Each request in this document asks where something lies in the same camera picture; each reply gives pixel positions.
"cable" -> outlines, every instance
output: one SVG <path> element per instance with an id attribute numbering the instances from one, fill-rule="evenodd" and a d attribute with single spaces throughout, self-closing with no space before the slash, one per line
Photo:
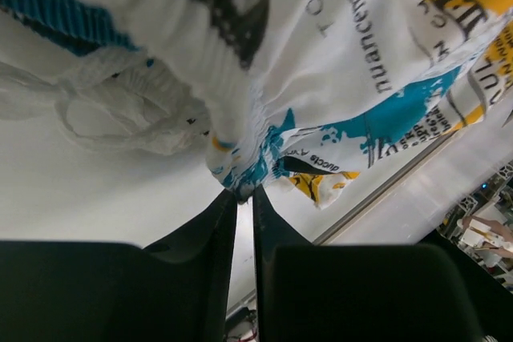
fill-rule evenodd
<path id="1" fill-rule="evenodd" d="M 238 340 L 238 342 L 251 342 L 252 340 L 255 340 L 257 338 L 257 330 L 254 328 L 252 330 L 253 334 L 252 336 L 249 336 L 248 338 L 244 338 L 243 340 Z"/>

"printed fabric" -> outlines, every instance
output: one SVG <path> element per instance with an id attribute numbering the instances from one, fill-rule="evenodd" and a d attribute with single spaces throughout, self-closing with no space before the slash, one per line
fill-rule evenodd
<path id="1" fill-rule="evenodd" d="M 204 101 L 208 167 L 241 201 L 286 176 L 324 207 L 512 82 L 513 0 L 80 1 Z"/>
<path id="2" fill-rule="evenodd" d="M 136 50 L 106 10 L 77 0 L 0 0 L 0 9 L 52 42 L 83 56 L 101 46 Z"/>

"white drawstring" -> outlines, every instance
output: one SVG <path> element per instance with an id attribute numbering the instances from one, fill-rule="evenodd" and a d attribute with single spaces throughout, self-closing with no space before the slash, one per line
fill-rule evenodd
<path id="1" fill-rule="evenodd" d="M 54 109 L 63 134 L 90 151 L 142 149 L 171 155 L 195 140 L 204 140 L 209 120 L 203 103 L 163 63 L 156 61 L 147 68 L 140 54 L 129 54 L 119 56 L 119 48 L 102 49 L 55 84 L 0 63 L 0 119 L 28 119 Z M 114 64 L 109 66 L 111 58 Z M 112 78 L 116 70 L 121 72 Z M 71 104 L 77 100 L 105 111 L 127 134 L 78 133 L 68 119 Z"/>

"drawstring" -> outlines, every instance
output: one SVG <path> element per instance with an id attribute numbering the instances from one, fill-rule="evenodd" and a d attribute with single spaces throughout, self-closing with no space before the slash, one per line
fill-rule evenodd
<path id="1" fill-rule="evenodd" d="M 65 137 L 90 151 L 142 149 L 171 155 L 202 140 L 209 128 L 203 103 L 190 96 L 188 87 L 161 62 L 149 70 L 145 59 L 130 53 L 135 58 L 112 66 L 107 59 L 118 58 L 118 50 L 106 48 L 88 55 L 79 68 L 70 69 L 55 84 L 0 63 L 0 119 L 28 119 L 53 109 Z M 133 62 L 139 65 L 124 70 Z M 117 77 L 107 76 L 117 70 Z M 68 119 L 71 104 L 78 100 L 105 111 L 127 134 L 78 133 Z"/>

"cloth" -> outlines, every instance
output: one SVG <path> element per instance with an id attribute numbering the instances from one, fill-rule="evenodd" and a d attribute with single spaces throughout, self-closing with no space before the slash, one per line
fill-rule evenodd
<path id="1" fill-rule="evenodd" d="M 326 205 L 332 203 L 339 196 L 339 191 L 359 175 L 359 172 L 347 171 L 330 175 L 298 173 L 289 180 L 315 204 Z"/>
<path id="2" fill-rule="evenodd" d="M 298 170 L 364 171 L 511 85 L 513 0 L 80 1 L 204 101 L 208 166 L 240 200 Z"/>
<path id="3" fill-rule="evenodd" d="M 194 142 L 203 142 L 209 128 L 204 104 L 192 98 L 188 87 L 174 78 L 162 62 L 154 61 L 148 66 L 143 58 L 124 49 L 100 49 L 53 83 L 0 63 L 0 119 L 29 119 L 54 110 L 62 133 L 91 151 L 141 149 L 172 155 Z M 139 64 L 128 66 L 137 59 Z M 114 66 L 115 61 L 127 65 L 127 69 L 115 76 L 102 72 Z M 77 132 L 68 118 L 68 111 L 77 101 L 107 113 L 126 134 Z"/>
<path id="4" fill-rule="evenodd" d="M 77 0 L 0 0 L 0 8 L 23 25 L 80 56 L 101 46 L 136 50 L 128 36 L 116 31 L 106 10 Z"/>

